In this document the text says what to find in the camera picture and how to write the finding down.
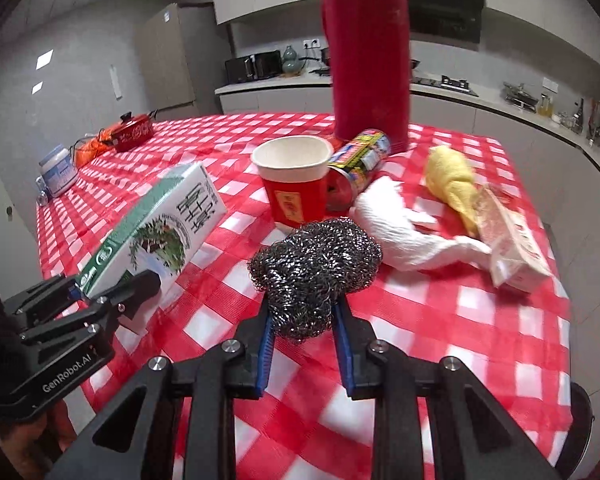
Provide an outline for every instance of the orange bag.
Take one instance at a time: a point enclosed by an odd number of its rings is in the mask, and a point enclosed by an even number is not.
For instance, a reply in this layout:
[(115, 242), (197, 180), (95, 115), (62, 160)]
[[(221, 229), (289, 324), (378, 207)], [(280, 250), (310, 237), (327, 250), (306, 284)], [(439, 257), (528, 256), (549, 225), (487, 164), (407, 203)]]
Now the orange bag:
[(110, 150), (113, 146), (108, 146), (103, 141), (111, 140), (112, 127), (104, 128), (97, 137), (85, 140), (84, 144), (77, 146), (74, 153), (74, 164), (76, 168), (81, 168), (91, 162), (97, 156)]

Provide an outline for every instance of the refrigerator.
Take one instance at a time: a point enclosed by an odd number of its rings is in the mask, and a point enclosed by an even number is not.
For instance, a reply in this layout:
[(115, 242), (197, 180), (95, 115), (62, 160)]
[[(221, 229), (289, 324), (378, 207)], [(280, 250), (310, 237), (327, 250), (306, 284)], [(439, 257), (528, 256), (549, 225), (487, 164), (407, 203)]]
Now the refrigerator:
[(227, 25), (213, 4), (170, 4), (136, 34), (149, 108), (159, 121), (221, 114), (216, 88), (226, 84), (232, 56)]

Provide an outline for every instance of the power outlet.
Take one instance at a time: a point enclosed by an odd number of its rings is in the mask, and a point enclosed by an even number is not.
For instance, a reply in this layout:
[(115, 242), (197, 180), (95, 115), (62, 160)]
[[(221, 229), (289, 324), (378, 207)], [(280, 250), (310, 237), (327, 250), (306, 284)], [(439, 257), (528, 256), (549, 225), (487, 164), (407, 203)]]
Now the power outlet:
[(302, 46), (305, 50), (308, 48), (320, 48), (320, 39), (313, 38), (312, 40), (302, 40)]

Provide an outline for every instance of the white paper towel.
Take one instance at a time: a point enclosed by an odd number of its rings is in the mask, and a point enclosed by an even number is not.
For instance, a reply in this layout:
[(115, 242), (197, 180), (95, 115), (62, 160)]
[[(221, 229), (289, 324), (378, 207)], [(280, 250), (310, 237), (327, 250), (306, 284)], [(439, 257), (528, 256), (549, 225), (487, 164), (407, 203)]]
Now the white paper towel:
[(422, 213), (404, 206), (400, 183), (383, 176), (361, 194), (353, 219), (382, 246), (382, 261), (398, 270), (437, 269), (460, 261), (489, 268), (491, 249), (479, 240), (451, 240), (416, 231), (412, 220), (427, 224)]

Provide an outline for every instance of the paper cup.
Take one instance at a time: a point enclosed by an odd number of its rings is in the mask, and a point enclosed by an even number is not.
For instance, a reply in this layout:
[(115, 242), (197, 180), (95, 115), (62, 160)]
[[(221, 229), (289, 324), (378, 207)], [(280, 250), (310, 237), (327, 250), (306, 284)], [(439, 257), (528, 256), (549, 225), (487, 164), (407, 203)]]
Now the paper cup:
[(253, 150), (251, 161), (258, 168), (279, 228), (289, 231), (324, 218), (331, 155), (331, 144), (314, 136), (280, 137)]

